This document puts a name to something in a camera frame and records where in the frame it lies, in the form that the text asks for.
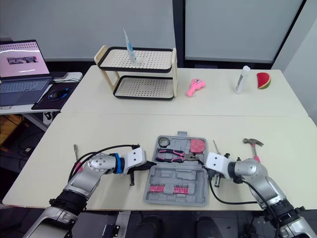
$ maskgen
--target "mouse pad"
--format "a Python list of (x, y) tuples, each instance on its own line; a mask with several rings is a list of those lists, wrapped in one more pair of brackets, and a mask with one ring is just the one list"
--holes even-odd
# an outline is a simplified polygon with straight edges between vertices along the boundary
[[(39, 100), (38, 103), (34, 104), (32, 107), (33, 110), (45, 110), (45, 109), (61, 109), (72, 92), (77, 87), (78, 83), (55, 83), (50, 87), (49, 91), (46, 92), (46, 94), (43, 95), (43, 97)], [(49, 94), (52, 90), (63, 90), (64, 88), (69, 88), (69, 93), (66, 97), (57, 100), (57, 101), (51, 101), (49, 99)]]

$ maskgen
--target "pliers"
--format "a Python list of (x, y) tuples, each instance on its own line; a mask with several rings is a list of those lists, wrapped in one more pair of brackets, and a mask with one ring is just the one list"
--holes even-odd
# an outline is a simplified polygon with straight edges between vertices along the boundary
[(164, 150), (159, 150), (158, 153), (169, 153), (173, 155), (178, 155), (179, 157), (173, 158), (173, 159), (165, 159), (162, 157), (157, 156), (156, 160), (159, 162), (178, 162), (178, 163), (183, 163), (185, 160), (188, 161), (197, 161), (199, 160), (195, 155), (190, 155), (190, 154), (185, 154), (184, 151), (181, 150), (172, 150), (172, 149), (164, 149)]

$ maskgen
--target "laptop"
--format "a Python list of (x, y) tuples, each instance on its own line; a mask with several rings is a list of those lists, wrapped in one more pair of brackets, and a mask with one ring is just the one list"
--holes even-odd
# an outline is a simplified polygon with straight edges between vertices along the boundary
[(52, 79), (36, 40), (0, 42), (0, 106), (36, 103)]

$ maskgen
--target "gray wall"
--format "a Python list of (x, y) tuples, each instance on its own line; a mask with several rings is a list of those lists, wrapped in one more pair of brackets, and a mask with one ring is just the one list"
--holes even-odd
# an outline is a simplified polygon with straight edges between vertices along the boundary
[(307, 0), (272, 69), (286, 69), (316, 19), (317, 1)]
[(317, 20), (286, 67), (284, 75), (317, 124)]
[(317, 124), (317, 1), (307, 0), (272, 69), (280, 69)]
[(186, 0), (185, 59), (271, 63), (302, 0)]
[(172, 0), (0, 0), (0, 33), (46, 60), (93, 60), (102, 45), (175, 47)]

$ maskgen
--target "pink plush toy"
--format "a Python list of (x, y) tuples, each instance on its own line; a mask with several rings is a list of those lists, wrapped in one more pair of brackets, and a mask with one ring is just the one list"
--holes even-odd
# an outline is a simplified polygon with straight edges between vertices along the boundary
[(199, 89), (201, 89), (201, 88), (203, 88), (205, 86), (206, 86), (205, 82), (203, 82), (200, 79), (193, 78), (192, 82), (190, 84), (190, 89), (187, 91), (186, 95), (191, 98), (194, 95), (194, 92), (196, 90), (199, 90)]

